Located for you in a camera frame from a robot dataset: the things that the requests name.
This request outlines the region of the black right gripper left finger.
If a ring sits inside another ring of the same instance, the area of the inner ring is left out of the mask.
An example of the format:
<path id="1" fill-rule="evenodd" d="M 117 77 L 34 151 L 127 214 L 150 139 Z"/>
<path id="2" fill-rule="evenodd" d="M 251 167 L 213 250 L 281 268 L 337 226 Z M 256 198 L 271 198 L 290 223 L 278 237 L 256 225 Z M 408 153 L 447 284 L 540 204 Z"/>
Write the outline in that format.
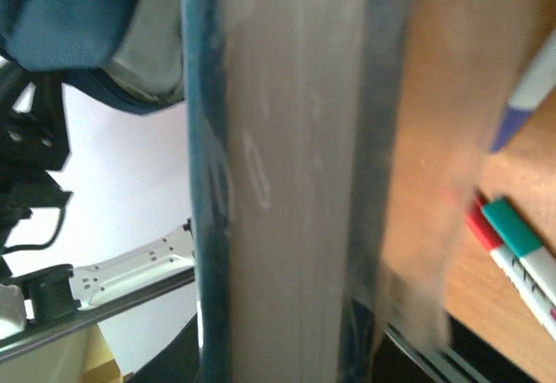
<path id="1" fill-rule="evenodd" d="M 134 373 L 130 383 L 199 382 L 200 354 L 197 314 L 152 360 Z"/>

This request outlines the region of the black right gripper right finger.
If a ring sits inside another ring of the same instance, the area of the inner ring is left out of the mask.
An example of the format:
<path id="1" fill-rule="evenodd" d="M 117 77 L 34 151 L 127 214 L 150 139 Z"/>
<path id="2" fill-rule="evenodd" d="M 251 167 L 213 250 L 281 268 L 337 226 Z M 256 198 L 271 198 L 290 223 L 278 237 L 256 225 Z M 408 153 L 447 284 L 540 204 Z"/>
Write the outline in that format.
<path id="1" fill-rule="evenodd" d="M 373 382 L 490 382 L 481 370 L 456 347 L 463 337 L 477 337 L 458 321 L 451 322 L 453 342 L 449 348 L 422 353 L 393 326 L 388 326 L 374 356 Z"/>

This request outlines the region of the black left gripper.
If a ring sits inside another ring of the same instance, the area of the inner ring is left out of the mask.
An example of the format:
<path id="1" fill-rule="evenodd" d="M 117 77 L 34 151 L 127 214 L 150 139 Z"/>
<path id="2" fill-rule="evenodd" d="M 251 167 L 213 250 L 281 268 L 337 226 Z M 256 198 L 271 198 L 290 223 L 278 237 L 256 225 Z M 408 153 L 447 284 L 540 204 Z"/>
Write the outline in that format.
<path id="1" fill-rule="evenodd" d="M 49 175 L 70 154 L 60 72 L 1 67 L 1 256 L 51 247 L 60 234 L 72 194 Z M 52 236 L 42 244 L 5 245 L 34 208 L 59 210 Z"/>

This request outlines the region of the navy blue backpack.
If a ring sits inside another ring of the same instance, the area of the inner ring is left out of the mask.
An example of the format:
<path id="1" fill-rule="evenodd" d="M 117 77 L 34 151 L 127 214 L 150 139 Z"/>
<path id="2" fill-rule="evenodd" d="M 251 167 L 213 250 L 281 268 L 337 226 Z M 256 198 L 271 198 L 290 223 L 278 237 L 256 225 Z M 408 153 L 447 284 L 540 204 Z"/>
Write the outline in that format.
<path id="1" fill-rule="evenodd" d="M 1 55 L 130 114 L 185 97 L 181 0 L 1 0 Z"/>

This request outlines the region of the red cap whiteboard marker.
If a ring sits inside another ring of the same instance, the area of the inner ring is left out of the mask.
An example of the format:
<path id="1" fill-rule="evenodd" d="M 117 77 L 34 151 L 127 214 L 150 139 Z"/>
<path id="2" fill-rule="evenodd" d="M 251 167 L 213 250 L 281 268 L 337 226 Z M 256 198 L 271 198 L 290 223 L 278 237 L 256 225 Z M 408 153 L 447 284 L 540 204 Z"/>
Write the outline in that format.
<path id="1" fill-rule="evenodd" d="M 503 242 L 481 213 L 481 207 L 488 202 L 481 194 L 477 194 L 473 198 L 470 209 L 466 213 L 466 225 L 493 262 L 512 283 L 538 323 L 551 338 L 554 338 L 555 305 L 547 299 L 510 247 Z"/>

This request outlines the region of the green cap whiteboard marker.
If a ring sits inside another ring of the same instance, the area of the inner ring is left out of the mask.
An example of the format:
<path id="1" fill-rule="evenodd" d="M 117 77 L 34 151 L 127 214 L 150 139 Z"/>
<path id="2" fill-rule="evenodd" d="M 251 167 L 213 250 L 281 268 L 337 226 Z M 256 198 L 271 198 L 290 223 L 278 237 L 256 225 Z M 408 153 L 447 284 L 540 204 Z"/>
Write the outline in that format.
<path id="1" fill-rule="evenodd" d="M 484 204 L 480 211 L 555 305 L 555 257 L 533 228 L 505 198 Z"/>

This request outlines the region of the dark blue Wuthering Heights book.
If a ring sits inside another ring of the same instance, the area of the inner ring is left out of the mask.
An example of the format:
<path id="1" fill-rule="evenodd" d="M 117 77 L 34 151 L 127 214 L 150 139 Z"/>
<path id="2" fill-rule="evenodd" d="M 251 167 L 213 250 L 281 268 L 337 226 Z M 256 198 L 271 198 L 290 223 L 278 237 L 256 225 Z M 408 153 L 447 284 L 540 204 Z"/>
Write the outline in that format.
<path id="1" fill-rule="evenodd" d="M 200 381 L 362 382 L 411 0 L 182 0 Z"/>

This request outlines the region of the purple cap whiteboard marker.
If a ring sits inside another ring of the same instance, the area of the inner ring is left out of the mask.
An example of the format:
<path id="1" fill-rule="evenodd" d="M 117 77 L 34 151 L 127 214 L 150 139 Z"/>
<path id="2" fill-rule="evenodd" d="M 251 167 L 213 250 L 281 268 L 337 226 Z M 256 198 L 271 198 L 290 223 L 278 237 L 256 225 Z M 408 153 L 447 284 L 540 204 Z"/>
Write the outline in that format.
<path id="1" fill-rule="evenodd" d="M 491 153 L 503 149 L 555 88 L 555 30 L 543 42 L 506 101 Z"/>

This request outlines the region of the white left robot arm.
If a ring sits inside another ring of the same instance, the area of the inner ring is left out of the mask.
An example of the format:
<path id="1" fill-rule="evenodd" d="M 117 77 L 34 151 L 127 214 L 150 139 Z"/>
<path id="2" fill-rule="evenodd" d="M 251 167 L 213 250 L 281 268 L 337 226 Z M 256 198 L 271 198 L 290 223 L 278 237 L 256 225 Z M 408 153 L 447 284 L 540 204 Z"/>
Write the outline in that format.
<path id="1" fill-rule="evenodd" d="M 1 240 L 35 208 L 58 210 L 52 236 L 42 244 L 1 246 L 1 254 L 41 251 L 60 234 L 71 193 L 50 176 L 63 168 L 70 143 L 60 72 L 31 72 L 17 63 L 1 67 Z M 12 277 L 1 266 L 5 290 L 30 300 L 37 323 L 97 309 L 194 266 L 190 225 L 111 260 L 64 265 Z"/>

